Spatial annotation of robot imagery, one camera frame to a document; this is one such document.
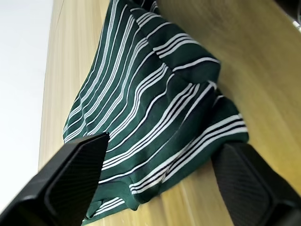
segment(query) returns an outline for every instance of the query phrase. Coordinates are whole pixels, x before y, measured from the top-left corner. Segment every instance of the wooden surface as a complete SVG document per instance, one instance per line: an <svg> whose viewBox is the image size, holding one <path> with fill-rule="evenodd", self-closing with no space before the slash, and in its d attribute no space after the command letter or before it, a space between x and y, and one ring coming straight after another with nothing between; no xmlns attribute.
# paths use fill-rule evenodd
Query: wooden surface
<svg viewBox="0 0 301 226"><path fill-rule="evenodd" d="M271 0L158 0L222 62L219 86L239 107L250 143L301 194L301 35ZM40 168L62 130L95 55L108 0L54 0L45 76ZM208 162L139 207L94 226L232 225Z"/></svg>

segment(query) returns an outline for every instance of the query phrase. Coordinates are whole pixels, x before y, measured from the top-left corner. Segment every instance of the white stripe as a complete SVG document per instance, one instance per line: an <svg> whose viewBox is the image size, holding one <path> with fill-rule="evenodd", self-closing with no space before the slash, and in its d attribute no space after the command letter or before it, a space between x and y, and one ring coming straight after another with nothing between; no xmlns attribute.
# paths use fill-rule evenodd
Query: white stripe
<svg viewBox="0 0 301 226"><path fill-rule="evenodd" d="M142 65L145 63L145 61L146 61L153 53L154 53L154 52L150 52L150 53L145 57L145 59L140 63L140 65L138 66L138 68L136 69L136 71L135 71L135 73L134 73L134 75L133 75L133 77L132 77L132 79L131 79L131 81L130 81L130 84L129 84L129 86L128 86L128 90L127 90L127 99L128 99L128 94L129 94L130 86L131 86L131 84L132 84L132 82L133 82L134 77L136 76L137 72L138 72L139 69L142 67ZM115 103L111 106L111 108L108 110L108 112L106 113L106 115L102 118L102 120L97 124L97 126L96 126L93 130L91 130L91 131L88 133L89 135L92 135L92 134L96 133L96 132L101 128L101 126L102 126L103 124L106 123L106 121L107 121L107 119L110 117L111 113L115 110L115 107L121 102L121 100L122 100L122 98L123 98L123 95L124 95L124 88L125 88L125 85L126 85L128 76L129 76L129 74L127 75L126 80L125 80L124 83L123 83L122 93L121 93L122 95L121 95L121 96L119 95L120 98L119 98L119 99L116 99Z"/></svg>
<svg viewBox="0 0 301 226"><path fill-rule="evenodd" d="M123 11L122 11L122 13L121 13L119 25L120 25L120 22L121 22L121 19L122 19L122 15L123 15L123 12L124 12L125 8L126 8L126 5L125 5L125 7L123 8ZM106 94L106 92L107 92L107 91L109 90L109 88L111 87L111 85L112 85L112 83L113 83L113 81L114 81L114 79L115 79L115 77L116 77L117 69L118 69L118 67L119 67L119 65L120 65L120 61L121 61L121 56L122 56L123 53L124 53L124 50L125 50L125 47L126 47L126 41L127 41L128 36L129 36L129 34L130 34L130 30L131 30L131 28L132 28L132 26L133 26L133 24L134 24L134 21L135 21L135 20L133 19L132 15L131 15L131 16L129 17L128 22L127 22L126 33L125 33L125 35L122 37L121 47L120 47L120 49L119 49L119 51L118 51L117 59L116 59L116 64L114 65L112 74L110 74L110 75L111 75L111 76L110 76L110 79L109 79L109 81L106 83L104 89L102 90L101 94L98 96L97 100L93 103L93 106L92 106L92 107L91 107L84 115L82 115L81 118L79 118L79 120L81 120L81 119L84 117L85 120L83 121L82 124L86 124L87 118L88 118L88 117L89 117L89 116L97 109L97 107L99 106L99 104L100 104L100 102L101 102L103 96ZM117 33L115 34L115 37L114 37L113 46L114 46L114 43L115 43L115 40L116 40L116 36L117 36ZM111 58L112 58L112 57L111 57L111 55L112 55L112 50L111 50L111 54L110 54L109 64L110 64L110 61L111 61ZM107 75L108 68L109 68L109 67L107 67L107 70L106 70L106 72L105 72L105 74L104 74L104 76L103 76L102 81L104 80L104 78L105 78L106 75ZM102 84L102 81L100 82L100 84L99 84L99 86L97 87L97 89L94 91L94 94L93 94L92 98L90 99L89 103L83 107L83 110L84 110L87 106L89 106L89 104L90 104L91 101L93 100L95 94L97 93L98 89L100 88L100 86L101 86L101 84Z"/></svg>
<svg viewBox="0 0 301 226"><path fill-rule="evenodd" d="M136 20L137 24L139 24L141 21L145 20L146 18L150 17L151 15L152 15L152 13L150 13L150 12L144 13L142 16L140 16L140 17Z"/></svg>
<svg viewBox="0 0 301 226"><path fill-rule="evenodd" d="M96 210L96 213L102 211L104 208L107 208L108 206L112 206L112 205L118 203L121 200L122 199L120 199L119 197L116 197L115 199L111 199L110 201L105 202L98 208L98 210Z"/></svg>
<svg viewBox="0 0 301 226"><path fill-rule="evenodd" d="M167 82L166 82L166 88L165 88L165 91L164 91L163 93L161 93L160 95L156 96L156 97L152 100L152 102L150 103L150 106L148 107L148 109L147 109L147 111L146 111L146 113L145 113L144 118L140 121L140 123L138 124L138 126L137 126L137 127L136 127L136 128L135 128L128 136L127 136L127 137L125 137L125 138L124 138L117 146L115 146L115 147L109 149L107 152L111 152L111 151L115 150L116 148L120 147L124 142L126 142L126 141L129 139L129 137L131 137L131 136L139 129L139 127L140 127L140 126L144 123L144 121L148 118L149 112L151 111L151 108L152 108L152 106L155 104L155 102L156 102L157 100L159 100L162 96L164 96L164 95L166 94L168 83L169 83L169 81L170 81L173 77L174 77L174 74L171 74L170 77L168 78Z"/></svg>
<svg viewBox="0 0 301 226"><path fill-rule="evenodd" d="M190 38L190 36L186 33L179 33L179 34L176 34L175 36L173 36L172 38L170 38L164 45L162 46L158 46L158 47L155 47L153 48L154 51L158 51L158 50L162 50L162 49L165 49L167 48L168 46L170 46L170 44L172 42L174 42L176 39L180 38L180 37L187 37L187 38Z"/></svg>
<svg viewBox="0 0 301 226"><path fill-rule="evenodd" d="M248 130L246 127L244 128L236 128L233 129L231 131L219 134L209 140L207 140L204 144L202 144L188 159L186 159L184 162L182 162L180 165L178 165L173 171L171 171L162 181L162 183L166 182L169 178L171 178L176 172L178 172L183 166L185 166L188 162L190 162L197 154L199 154L204 148L206 148L208 145L210 145L212 142L214 142L215 140L221 138L221 137L225 137L225 136L229 136L229 135L233 135L233 134L237 134L237 133L247 133Z"/></svg>
<svg viewBox="0 0 301 226"><path fill-rule="evenodd" d="M216 59L213 59L211 57L203 57L203 58L200 58L192 63L189 63L189 64L186 64L186 65L182 65L182 66L178 66L178 67L175 67L173 69L173 72L177 71L177 70L180 70L180 69L185 69L185 68L188 68L188 67L191 67L191 66L195 66L201 62L204 62L204 61L212 61L212 62L216 62L216 63L220 63L218 60Z"/></svg>
<svg viewBox="0 0 301 226"><path fill-rule="evenodd" d="M192 110L195 108L195 106L200 102L200 100L205 96L205 94L212 88L212 85L209 84L207 86L207 88L202 92L202 94L199 96L199 98L194 102L194 104L191 106L190 110L188 111L188 113L186 114L185 116L185 119L183 120L183 122L187 119L188 115L192 112ZM239 121L239 122L235 122L232 126L232 127L235 127L237 125L244 125L245 123L243 121ZM139 188L143 187L145 184L149 183L150 181L152 181L155 177L157 177L158 175L162 174L163 171L165 171L166 169L166 165L168 165L171 160L175 160L177 157L180 157L181 155L183 155L183 153L185 153L184 150L187 150L189 148L189 146L191 146L190 144L192 143L192 141L187 144L182 150L180 150L179 152L177 152L173 157L172 159L169 158L167 161L163 162L162 164L160 164L158 167L156 167L152 172L150 172L146 177L144 177L142 180L140 180L139 182L137 183L134 183L134 184L131 184L129 187L130 188L133 188L137 191L135 191L135 193L140 193L142 191L138 191Z"/></svg>
<svg viewBox="0 0 301 226"><path fill-rule="evenodd" d="M147 36L147 38L149 38L151 35L153 35L159 28L161 28L161 27L163 27L163 26L165 26L165 25L167 25L167 24L170 24L169 22L168 23L164 23L164 24L161 24L160 26L158 26L156 29L154 29L148 36ZM133 56L132 56L132 58L134 58L134 59L136 59L136 55L140 52L140 50L142 49L142 48L144 48L146 45L148 44L148 42L146 42L145 43L145 45L143 45L139 50L138 50L138 52L135 54L135 56L134 56L134 54L133 54ZM111 106L111 111L110 110L108 110L108 112L107 113L110 113L111 114L111 112L115 109L114 108L114 104ZM101 113L101 111L98 113L98 115L91 121L91 122L89 122L88 123L88 125L89 124L91 124L91 123L93 123L96 119L97 119L97 117L99 116L99 114ZM92 129L90 132L89 132L89 135L91 135L91 134L94 134L94 133L96 133L100 128L101 128L101 126L106 122L106 119L107 119L107 117L106 118L103 118L98 124L97 124L97 126L94 128L94 129Z"/></svg>
<svg viewBox="0 0 301 226"><path fill-rule="evenodd" d="M191 108L189 109L189 111L187 112L185 118L183 121L185 121L188 116L190 115L190 113L193 111L193 109L198 105L198 103L201 101L201 99L204 98L204 96L209 92L209 90L212 88L212 85L209 84L206 89L204 89L204 91L201 93L201 95L199 95L199 97L196 99L196 101L193 103L193 105L191 106Z"/></svg>
<svg viewBox="0 0 301 226"><path fill-rule="evenodd" d="M117 54L117 57L115 59L115 63L114 63L114 67L113 67L113 70L112 72L110 73L110 79L108 82L106 82L106 85L105 87L102 89L102 92L101 94L97 97L97 100L94 102L93 106L85 113L85 119L90 116L96 109L97 107L99 106L101 100L103 99L103 97L107 94L107 91L109 90L109 88L111 87L115 77L116 77L116 74L117 74L117 70L119 68L119 65L120 65L120 61L121 61L121 58L122 58L122 55L124 53L124 50L125 50L125 47L126 47L126 42L127 42L127 39L129 37L129 34L130 34L130 30L132 29L133 27L133 24L134 24L134 19L132 17L132 15L130 16L128 22L127 22L127 25L126 25L126 30L125 30L125 34L124 36L122 37L122 41L121 41L121 44L120 44L120 48L119 48L119 51L118 51L118 54ZM99 90L100 88L100 85L97 87L96 91L94 92L94 95L93 97L95 96L95 94L97 93L97 91Z"/></svg>
<svg viewBox="0 0 301 226"><path fill-rule="evenodd" d="M106 43L105 43L105 46L104 46L104 53L103 53L103 62L105 62L106 60L106 57L107 57L107 53L108 53L108 45L109 45L109 42L110 42L110 39L111 39L111 32L112 32L112 27L113 27L113 24L114 24L114 20L115 20L115 11L116 11L116 7L117 7L117 4L119 3L119 0L117 1L113 1L113 4L112 4L112 13L110 15L110 21L109 21L109 26L108 26L108 33L107 33L107 36L106 36ZM96 57L96 60L95 60L95 64L94 64L94 68L93 68L93 71L90 73L89 77L88 77L88 81L85 82L85 85L84 87L81 89L81 91L79 92L79 95L78 97L76 98L76 100L74 102L76 102L79 98L80 98L80 95L82 93L82 91L85 89L86 85L88 84L89 80L90 80L90 77L91 77L91 74L94 73L95 71L95 67L96 67L96 62L98 60L98 56L99 56L99 51L100 51L100 46L101 46L101 41L102 41L102 38L103 38L103 29L102 29L102 35L101 35L101 38L100 38L100 42L99 42L99 48L98 48L98 52L97 52L97 57ZM80 110L81 110L81 106L82 106L82 103L86 100L86 98L90 95L90 93L92 92L92 89L94 88L94 86L96 85L96 83L98 82L98 79L99 79L99 73L97 73L97 76L96 78L94 79L94 81L92 82L92 85L89 87L87 93L83 96L82 99L80 99L80 104L79 106L77 106L72 112L70 112L69 114L69 117L68 117L68 122L69 120L71 119L72 116L74 116L76 113L78 113Z"/></svg>
<svg viewBox="0 0 301 226"><path fill-rule="evenodd" d="M133 11L139 10L139 9L142 10L142 8L132 8L132 9L130 9L130 11L133 12Z"/></svg>
<svg viewBox="0 0 301 226"><path fill-rule="evenodd" d="M128 79L129 72L131 71L131 69L132 69L132 67L133 67L133 65L134 65L134 62L132 61L132 60L133 60L133 57L134 57L134 56L137 56L137 54L140 52L140 50L141 50L143 47L145 47L145 46L146 46L146 41L145 41L145 39L142 39L142 40L140 40L140 41L138 42L137 46L135 47L135 49L134 49L134 51L133 51L133 55L132 55L132 57L131 57L131 59L130 59L130 62L129 62L129 67L127 68L127 73L126 73L126 77L125 77L125 80L126 80L126 81L127 81L127 79ZM114 91L113 91L112 93L115 93L115 91L117 90L117 88L119 88L119 84L120 84L120 82L121 82L121 80L122 80L122 78L123 78L123 73L124 73L125 66L126 66L126 63L124 63L124 66L123 66L123 70L122 70L120 79L119 79L118 84L117 84L117 86L115 87L115 89L114 89ZM122 83L121 92L120 92L119 96L115 99L115 101L113 102L113 104L111 105L111 107L109 108L108 111L110 111L110 109L113 108L113 107L116 105L117 101L120 100L120 98L122 98L121 95L122 95L122 92L123 92L123 90L124 90L124 88L125 88L125 85L126 85L126 82L124 81L124 82ZM98 116L101 114L101 112L103 111L103 109L105 108L105 106L107 105L107 103L109 102L109 100L111 99L111 97L112 97L112 95L108 98L107 102L103 105L102 109L98 112L97 116L96 116L93 120L91 120L87 125L90 125L90 124L93 123L96 119L98 119Z"/></svg>
<svg viewBox="0 0 301 226"><path fill-rule="evenodd" d="M222 128L221 130L219 130L218 132L214 132L214 133L209 133L206 137L204 137L204 139L201 140L201 142L203 142L204 140L206 140L208 137L214 136L217 133L220 132L224 132L226 130L229 130L235 126L238 125L244 125L245 123L243 121L239 121L239 122L235 122L225 128ZM159 183L166 175L167 171L166 171L166 166L171 162L174 161L175 159L179 158L185 158L182 157L183 154L186 154L187 152L190 152L190 149L192 146L194 146L204 135L206 135L206 133L203 133L201 136L199 136L197 139L195 139L193 142L191 141L188 145L186 145L182 150L180 150L179 152L177 152L175 155L173 155L172 157L170 157L167 161L163 162L162 164L160 164L158 167L156 167L151 173L149 173L146 177L144 177L142 180L140 180L139 182L135 183L135 184L131 184L129 187L132 191L133 194L137 194L137 193L141 193L143 191L145 191L146 189L156 185L156 183L151 183L148 186L146 186L145 188L144 185L146 185L147 183L151 182L154 178L156 178L158 175L161 175L164 171L165 174L160 176L160 179L157 179L156 182ZM176 167L176 166L171 166L169 168L169 171L172 171L172 169Z"/></svg>
<svg viewBox="0 0 301 226"><path fill-rule="evenodd" d="M212 136L214 136L214 135L217 135L218 133L225 132L225 131L227 131L227 130L229 130L229 129L235 127L235 126L243 126L243 125L245 125L245 122L244 122L244 121L237 121L237 122L234 122L234 123L232 123L232 124L230 124L230 125L228 125L228 126L226 126L226 127L220 126L220 127L222 127L221 129L216 130L216 131L214 131L214 132L212 132L212 133L208 133L208 131L205 130L198 138L196 138L196 139L191 143L190 147L188 147L188 152L190 152L189 149L191 149L191 147L193 147L196 143L202 143L202 142L204 142L205 140L207 140L208 138L210 138L210 137L212 137ZM184 158L185 156L183 157L183 155L187 155L186 153L187 153L187 152L183 152L183 153L179 156L179 159ZM171 166L170 169L169 169L169 171L172 171L172 169L175 168L175 167L176 167L176 165Z"/></svg>
<svg viewBox="0 0 301 226"><path fill-rule="evenodd" d="M151 19L156 18L156 17L161 17L157 14L153 14L152 16L148 17L147 19L145 19L143 22L141 22L139 24L139 26L143 27L144 25L146 25Z"/></svg>
<svg viewBox="0 0 301 226"><path fill-rule="evenodd" d="M180 37L180 38L176 39L174 42L172 42L167 48L164 48L163 50L158 51L158 54L161 55L163 53L166 53L167 51L171 50L176 44L178 44L180 41L183 41L183 40L191 40L191 38L188 36Z"/></svg>
<svg viewBox="0 0 301 226"><path fill-rule="evenodd" d="M155 6L155 7L154 7L154 9L152 10L152 12L154 12L154 11L155 11L155 9L157 9L157 8L158 8L158 6Z"/></svg>
<svg viewBox="0 0 301 226"><path fill-rule="evenodd" d="M199 43L197 41L194 40L184 40L181 41L180 43L178 43L175 47L173 47L170 51L166 52L165 54L159 55L159 58L164 58L170 54L172 54L173 52L175 52L179 47L185 45L185 44L197 44L199 45Z"/></svg>
<svg viewBox="0 0 301 226"><path fill-rule="evenodd" d="M146 185L145 187L142 187L141 189L139 190L133 190L131 191L132 194L138 194L138 193L142 193L144 192L145 190L149 189L150 187L153 187L155 185L157 185L159 182L161 182L164 178L164 174L160 177L158 177L156 180L154 180L153 182L151 182L149 185Z"/></svg>
<svg viewBox="0 0 301 226"><path fill-rule="evenodd" d="M150 7L150 11L152 11L152 9L154 8L154 6L156 5L156 1L154 1Z"/></svg>
<svg viewBox="0 0 301 226"><path fill-rule="evenodd" d="M213 103L213 106L216 105L217 101L220 99L220 98L223 98L224 95L219 95L217 96L217 98L215 99L214 103Z"/></svg>
<svg viewBox="0 0 301 226"><path fill-rule="evenodd" d="M158 26L156 29L154 29L154 31L152 31L152 32L147 36L147 38L149 38L151 35L153 35L159 28L161 28L161 27L163 27L164 25L167 25L167 24L170 24L170 22L164 23L164 24L161 24L160 26ZM93 122L97 119L97 117L95 117L91 122L89 122L88 125L91 124L91 123L93 123ZM90 131L90 132L89 132L89 135L90 135L90 134L96 133L96 132L98 131L98 129L99 129L101 126L102 126L102 124L99 123L99 124L93 129L93 131Z"/></svg>
<svg viewBox="0 0 301 226"><path fill-rule="evenodd" d="M109 210L111 210L111 209L113 209L113 208L115 208L115 207L118 207L118 206L120 206L120 205L122 205L122 204L124 204L124 203L125 203L125 202L124 202L123 200L122 200L122 201L119 201L119 202L116 203L115 205L110 206L110 207L108 207L108 208L103 209L103 210L100 211L100 212L95 213L95 214L94 214L94 217L97 216L97 215L99 215L99 214L102 214L102 213L104 213L104 212L106 212L106 211L109 211Z"/></svg>
<svg viewBox="0 0 301 226"><path fill-rule="evenodd" d="M142 187L145 186L145 184L149 183L150 181L153 180L153 176L158 176L158 174L160 174L162 171L164 171L164 169L166 168L166 166L168 164L170 164L173 160L175 160L179 155L179 152L177 152L176 154L174 154L173 156L169 157L166 161L164 161L163 163L161 163L160 165L158 165L156 168L154 168L148 175L146 175L144 178L142 178L140 181L131 184L129 186L129 188L132 190L136 189L140 189Z"/></svg>
<svg viewBox="0 0 301 226"><path fill-rule="evenodd" d="M78 134L81 133L81 131L84 129L84 127L85 127L85 124L82 123L82 125L81 125L79 128L77 128L77 129L74 130L72 133L68 134L67 137L65 137L64 142L66 143L66 142L68 142L69 140L72 140L73 138L75 138Z"/></svg>
<svg viewBox="0 0 301 226"><path fill-rule="evenodd" d="M180 112L185 108L185 106L190 102L190 100L196 95L199 88L199 84L193 85L189 92L182 96L182 98L175 104L174 108L171 110L171 112L167 115L166 119L164 117L161 118L159 123L146 135L143 139L141 139L138 143L136 143L134 146L132 146L127 152L124 152L122 154L119 154L117 156L114 156L111 159L108 159L104 161L103 170L111 168L113 166L116 166L120 164L121 162L125 161L126 159L129 159L134 154L141 151L143 148L148 146L157 136L159 136L180 114Z"/></svg>
<svg viewBox="0 0 301 226"><path fill-rule="evenodd" d="M107 178L107 179L105 179L105 180L100 180L98 183L99 184L102 184L102 183L105 183L105 182L108 182L108 181L110 181L110 180L113 180L113 179L116 179L116 178L119 178L119 177L123 177L123 176L126 176L126 175L128 175L128 174L131 174L131 173L133 173L135 170L137 170L138 168L140 168L140 167L142 167L142 166L144 166L145 164L147 164L154 156L156 156L157 155L157 153L159 153L160 152L160 150L168 143L168 141L166 141L154 154L152 154L151 156L150 156L150 158L148 159L148 160L146 160L145 162L143 162L143 163L141 163L141 164L139 164L139 165L137 165L137 166L135 166L134 168L132 168L130 171L128 171L128 172L126 172L126 173L122 173L122 174L118 174L118 175L115 175L115 176L113 176L113 177L111 177L111 178Z"/></svg>
<svg viewBox="0 0 301 226"><path fill-rule="evenodd" d="M141 87L140 90L138 90L138 87L136 88L136 90L135 90L135 97L134 97L134 105L132 107L132 110L128 114L128 116L123 120L123 122L121 124L119 124L110 133L110 142L117 136L117 134L119 134L136 117L136 114L138 112L138 109L139 109L139 106L140 106L140 102L141 102L141 96L144 93L144 91L146 89L148 89L149 87L153 86L154 84L156 84L159 80L161 80L164 77L164 75L165 75L165 73L166 73L166 71L167 71L168 68L166 67L165 63L163 63L161 67L162 68L158 72L158 74L155 77L153 77L152 80L149 80L148 83L145 83L144 87Z"/></svg>
<svg viewBox="0 0 301 226"><path fill-rule="evenodd" d="M101 112L103 111L103 109L105 108L105 106L107 105L107 103L110 101L110 99L111 99L111 97L113 96L113 94L116 92L117 88L119 88L119 84L120 84L120 82L121 82L121 80L122 80L123 73L124 73L124 70L125 70L125 67L126 67L126 64L127 64L128 56L129 56L129 54L131 53L131 50L132 50L132 47L133 47L133 43L134 43L135 37L136 37L137 33L139 32L139 30L140 30L140 28L138 28L138 30L135 32L135 34L134 34L134 36L133 36L133 40L132 40L132 43L131 43L131 47L130 47L128 53L127 53L127 57L126 57L126 60L125 60L124 65L123 65L123 69L122 69L122 72L121 72L121 74L120 74L120 79L119 79L119 81L118 81L118 84L116 85L115 89L113 90L112 95L109 96L108 100L107 100L106 103L103 105L102 109L98 112L98 115L97 115L92 121L90 121L90 122L87 124L87 126L90 125L91 123L93 123L93 122L98 118L98 116L101 114Z"/></svg>
<svg viewBox="0 0 301 226"><path fill-rule="evenodd" d="M63 129L63 134L67 131L67 128L68 128L68 124L65 125L64 129Z"/></svg>
<svg viewBox="0 0 301 226"><path fill-rule="evenodd" d="M189 95L192 88L194 88L193 85L191 83L189 83L188 86L181 93L178 93L178 95L175 96L175 98L171 101L171 103L169 104L167 109L164 111L159 122L157 122L157 124L152 128L152 130L150 132L148 132L148 134L146 134L142 139L140 139L128 151L126 151L122 154L116 155L116 156L112 157L111 159L105 160L103 162L103 167L106 165L109 165L110 162L112 162L112 161L119 160L123 156L131 154L132 150L134 150L137 146L141 145L141 143L143 143L146 139L148 139L148 136L151 136L156 130L158 130L158 128L160 128L162 125L164 125L165 122L170 118L171 113L173 113L172 110L174 110L176 108L176 106L179 105L178 103L182 100L183 97L186 97L187 95Z"/></svg>
<svg viewBox="0 0 301 226"><path fill-rule="evenodd" d="M154 33L157 32L157 30L159 30L161 27L163 27L163 26L165 26L165 25L167 25L167 24L171 24L171 22L165 22L165 23L159 25L158 27L156 27L151 33L149 33L149 34L146 36L146 39L149 39L150 36L152 36Z"/></svg>

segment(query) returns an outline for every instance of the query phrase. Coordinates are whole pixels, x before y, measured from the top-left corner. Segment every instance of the wooden table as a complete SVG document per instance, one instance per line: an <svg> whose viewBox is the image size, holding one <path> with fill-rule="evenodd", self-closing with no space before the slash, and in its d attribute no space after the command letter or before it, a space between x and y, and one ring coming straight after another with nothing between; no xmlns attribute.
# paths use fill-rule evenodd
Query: wooden table
<svg viewBox="0 0 301 226"><path fill-rule="evenodd" d="M108 0L54 0L40 168L63 144L62 129L87 76ZM222 62L219 87L240 109L250 143L301 194L301 34L272 0L159 0ZM232 225L208 162L159 197L95 226Z"/></svg>

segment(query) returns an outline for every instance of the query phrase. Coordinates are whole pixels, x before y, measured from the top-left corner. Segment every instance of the striped fabric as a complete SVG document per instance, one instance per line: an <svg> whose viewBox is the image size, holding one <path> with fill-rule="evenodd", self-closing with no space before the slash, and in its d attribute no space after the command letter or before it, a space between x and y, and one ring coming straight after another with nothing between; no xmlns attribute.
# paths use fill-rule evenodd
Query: striped fabric
<svg viewBox="0 0 301 226"><path fill-rule="evenodd" d="M91 70L64 142L110 133L99 187L83 224L169 189L227 141L248 140L216 87L220 62L154 0L111 0Z"/></svg>

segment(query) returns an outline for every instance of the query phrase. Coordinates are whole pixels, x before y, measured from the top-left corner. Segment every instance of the green striped cloth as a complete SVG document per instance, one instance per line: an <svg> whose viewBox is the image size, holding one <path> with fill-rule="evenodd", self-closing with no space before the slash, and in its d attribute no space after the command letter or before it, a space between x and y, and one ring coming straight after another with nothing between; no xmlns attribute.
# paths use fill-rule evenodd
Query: green striped cloth
<svg viewBox="0 0 301 226"><path fill-rule="evenodd" d="M83 224L174 186L244 121L216 87L220 62L154 0L111 0L91 70L63 129L64 142L110 133L99 187Z"/></svg>

